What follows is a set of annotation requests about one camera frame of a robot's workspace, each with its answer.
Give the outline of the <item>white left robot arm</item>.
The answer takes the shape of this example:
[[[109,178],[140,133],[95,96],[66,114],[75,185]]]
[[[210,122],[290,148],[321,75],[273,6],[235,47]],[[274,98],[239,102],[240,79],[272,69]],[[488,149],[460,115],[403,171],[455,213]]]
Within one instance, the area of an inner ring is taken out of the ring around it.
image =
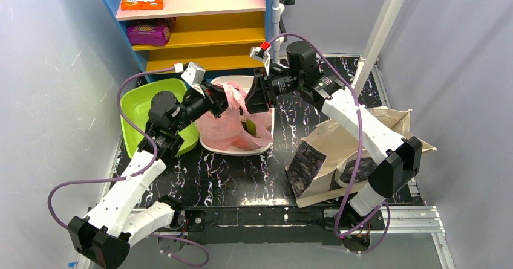
[[[183,203],[177,198],[163,196],[136,215],[131,211],[166,169],[162,157],[177,155],[184,142],[179,133],[207,113],[220,117],[228,106],[224,88],[205,80],[193,84],[182,100],[170,91],[158,92],[129,166],[95,207],[68,223],[76,251],[102,268],[119,268],[137,242],[162,227],[178,226]]]

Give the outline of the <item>beige canvas tote bag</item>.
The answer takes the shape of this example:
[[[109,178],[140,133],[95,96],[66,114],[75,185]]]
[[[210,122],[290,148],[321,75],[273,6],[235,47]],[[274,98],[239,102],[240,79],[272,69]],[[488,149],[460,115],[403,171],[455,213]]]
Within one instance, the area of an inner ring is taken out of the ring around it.
[[[411,109],[398,111],[382,106],[368,111],[404,138],[413,136],[410,132]],[[335,120],[321,122],[302,138],[285,168],[296,205],[302,208],[342,198],[355,166],[357,148],[358,141]],[[367,184],[367,178],[375,168],[377,164],[364,149],[351,193]]]

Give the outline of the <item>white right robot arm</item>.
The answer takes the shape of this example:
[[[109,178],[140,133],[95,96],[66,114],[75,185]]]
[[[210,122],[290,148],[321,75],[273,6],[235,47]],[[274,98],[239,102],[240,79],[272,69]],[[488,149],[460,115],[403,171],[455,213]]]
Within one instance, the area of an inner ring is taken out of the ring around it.
[[[290,44],[287,67],[271,63],[269,47],[268,42],[263,42],[250,50],[249,56],[262,62],[264,71],[255,76],[246,96],[247,110],[252,114],[267,111],[277,96],[297,91],[357,140],[355,172],[363,152],[368,152],[377,165],[368,183],[350,201],[344,201],[340,216],[367,216],[418,174],[421,141],[394,132],[362,107],[340,75],[319,69],[317,53],[311,45],[305,41]]]

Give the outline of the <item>pink plastic grocery bag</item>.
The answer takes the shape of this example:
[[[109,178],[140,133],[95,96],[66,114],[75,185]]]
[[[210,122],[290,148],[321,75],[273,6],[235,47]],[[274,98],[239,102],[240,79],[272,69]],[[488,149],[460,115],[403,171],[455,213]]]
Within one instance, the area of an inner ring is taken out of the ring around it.
[[[236,82],[215,83],[224,88],[229,107],[220,118],[210,112],[195,121],[203,143],[213,149],[226,150],[230,146],[253,151],[273,142],[269,128],[271,111],[250,114],[245,105],[246,92]]]

